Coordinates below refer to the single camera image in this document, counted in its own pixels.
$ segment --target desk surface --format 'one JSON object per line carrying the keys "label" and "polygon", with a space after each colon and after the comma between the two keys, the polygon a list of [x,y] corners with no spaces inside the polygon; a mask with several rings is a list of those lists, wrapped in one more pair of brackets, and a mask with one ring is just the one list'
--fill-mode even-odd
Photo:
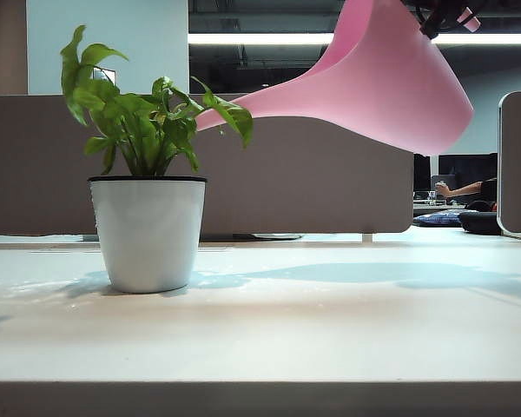
{"label": "desk surface", "polygon": [[[79,240],[0,236],[0,401],[52,381],[521,384],[518,239],[411,227],[202,244],[190,284],[157,295],[114,291]],[[502,393],[485,404],[521,405]],[[360,407],[350,394],[344,409]]]}
{"label": "desk surface", "polygon": [[428,215],[430,213],[436,213],[437,211],[449,210],[449,209],[464,209],[465,204],[426,204],[426,203],[413,203],[413,214],[414,215]]}

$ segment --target flower pot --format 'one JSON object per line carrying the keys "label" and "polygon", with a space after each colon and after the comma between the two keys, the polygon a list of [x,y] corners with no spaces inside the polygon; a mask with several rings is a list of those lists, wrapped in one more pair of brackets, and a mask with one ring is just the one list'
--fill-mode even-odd
{"label": "flower pot", "polygon": [[155,293],[188,284],[206,181],[191,176],[89,178],[102,256],[115,289]]}

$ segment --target fluorescent light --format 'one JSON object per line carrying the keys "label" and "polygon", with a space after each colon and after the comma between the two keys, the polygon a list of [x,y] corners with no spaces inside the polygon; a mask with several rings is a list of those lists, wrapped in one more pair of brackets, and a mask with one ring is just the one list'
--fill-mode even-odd
{"label": "fluorescent light", "polygon": [[[333,33],[190,33],[191,45],[328,45]],[[521,45],[521,33],[441,33],[433,43]]]}
{"label": "fluorescent light", "polygon": [[190,33],[191,45],[328,45],[333,33]]}
{"label": "fluorescent light", "polygon": [[453,45],[521,45],[521,33],[441,33],[432,42]]}

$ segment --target gray partition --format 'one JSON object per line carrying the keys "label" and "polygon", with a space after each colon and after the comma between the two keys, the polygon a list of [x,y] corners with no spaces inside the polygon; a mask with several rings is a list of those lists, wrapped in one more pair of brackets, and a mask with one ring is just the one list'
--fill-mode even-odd
{"label": "gray partition", "polygon": [[[195,139],[208,178],[204,235],[400,232],[412,222],[410,152],[299,117],[256,119],[246,150],[226,131]],[[0,234],[96,232],[86,179],[101,158],[82,154],[90,134],[61,96],[0,96]],[[168,173],[191,171],[180,159]],[[112,174],[127,174],[121,158]]]}
{"label": "gray partition", "polygon": [[521,233],[521,91],[506,95],[499,110],[498,222]]}

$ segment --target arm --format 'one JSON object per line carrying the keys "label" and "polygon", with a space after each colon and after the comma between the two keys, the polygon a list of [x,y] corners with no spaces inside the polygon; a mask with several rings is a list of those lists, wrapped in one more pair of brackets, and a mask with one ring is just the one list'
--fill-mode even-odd
{"label": "arm", "polygon": [[436,192],[438,194],[443,195],[444,197],[454,197],[456,195],[467,195],[467,194],[476,194],[480,192],[480,186],[482,181],[474,182],[473,184],[465,185],[460,189],[450,189],[447,185],[442,183],[437,183],[435,185]]}

